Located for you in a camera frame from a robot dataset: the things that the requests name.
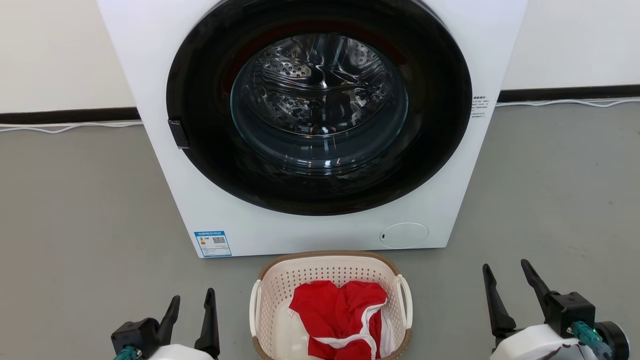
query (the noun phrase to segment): white basket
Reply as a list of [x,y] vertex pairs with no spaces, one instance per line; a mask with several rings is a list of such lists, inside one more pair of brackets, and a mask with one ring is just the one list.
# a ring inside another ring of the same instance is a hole
[[282,256],[269,264],[253,285],[249,325],[253,345],[264,360],[311,360],[308,334],[288,312],[294,289],[316,280],[336,286],[357,280],[377,282],[387,292],[384,316],[392,324],[395,351],[384,360],[397,359],[411,338],[413,304],[409,285],[383,256],[361,251],[319,251]]

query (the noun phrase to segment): red cloth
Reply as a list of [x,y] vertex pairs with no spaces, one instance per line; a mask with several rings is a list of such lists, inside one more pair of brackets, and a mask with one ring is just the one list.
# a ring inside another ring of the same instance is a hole
[[[380,307],[386,301],[387,293],[374,282],[351,281],[337,288],[331,281],[314,281],[295,289],[289,308],[300,315],[310,335],[309,355],[325,360],[371,360],[371,343],[375,358],[380,358]],[[331,340],[352,335],[359,339],[347,343]]]

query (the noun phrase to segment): floor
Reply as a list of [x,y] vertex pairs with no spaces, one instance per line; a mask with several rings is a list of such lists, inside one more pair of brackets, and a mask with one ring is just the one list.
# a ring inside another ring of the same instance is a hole
[[[522,258],[638,339],[638,154],[640,104],[498,109],[449,246],[384,252],[413,292],[403,358],[490,355],[484,263],[518,325],[541,323]],[[193,346],[208,287],[220,359],[258,359],[249,292],[274,257],[198,259],[142,127],[3,133],[0,169],[0,359],[112,359],[109,335],[176,294],[173,342]]]

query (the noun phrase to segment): washing machine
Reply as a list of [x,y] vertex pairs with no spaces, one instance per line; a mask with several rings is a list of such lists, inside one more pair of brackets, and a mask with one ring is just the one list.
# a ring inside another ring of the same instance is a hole
[[215,258],[446,246],[526,0],[99,6],[189,237]]

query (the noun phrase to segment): baseboard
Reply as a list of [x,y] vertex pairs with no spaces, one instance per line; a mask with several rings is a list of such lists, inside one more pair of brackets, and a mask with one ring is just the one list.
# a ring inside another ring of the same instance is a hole
[[34,113],[0,114],[0,124],[57,124],[60,122],[95,122],[140,120],[136,108],[106,108],[39,111]]
[[[546,101],[560,99],[610,99],[640,97],[640,84],[588,86],[581,88],[546,88],[503,90],[498,102]],[[0,113],[0,124],[57,124],[59,122],[93,122],[139,120],[136,108],[108,108],[40,111],[34,113]]]
[[561,99],[611,99],[616,97],[640,97],[640,84],[586,86],[580,88],[503,90],[498,96],[498,102],[546,101]]

